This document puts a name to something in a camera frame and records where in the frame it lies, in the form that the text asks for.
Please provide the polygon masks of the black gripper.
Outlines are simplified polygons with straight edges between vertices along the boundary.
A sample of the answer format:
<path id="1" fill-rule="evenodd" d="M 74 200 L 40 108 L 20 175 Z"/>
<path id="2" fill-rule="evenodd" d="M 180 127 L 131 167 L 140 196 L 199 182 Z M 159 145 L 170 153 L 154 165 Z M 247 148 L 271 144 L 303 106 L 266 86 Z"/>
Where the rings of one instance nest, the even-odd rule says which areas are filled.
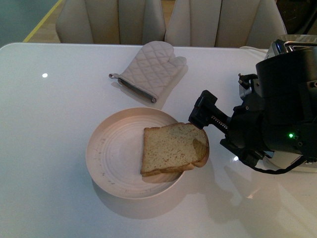
<path id="1" fill-rule="evenodd" d="M 257 167 L 258 161 L 268 151 L 274 151 L 268 136 L 270 127 L 265 117 L 264 99 L 256 92 L 245 96 L 242 105 L 234 107 L 229 123 L 229 117 L 216 107 L 216 101 L 215 95 L 204 90 L 195 102 L 188 121 L 198 129 L 212 124 L 219 130 L 227 130 L 220 144 L 244 165 L 255 171 L 263 171 Z"/>

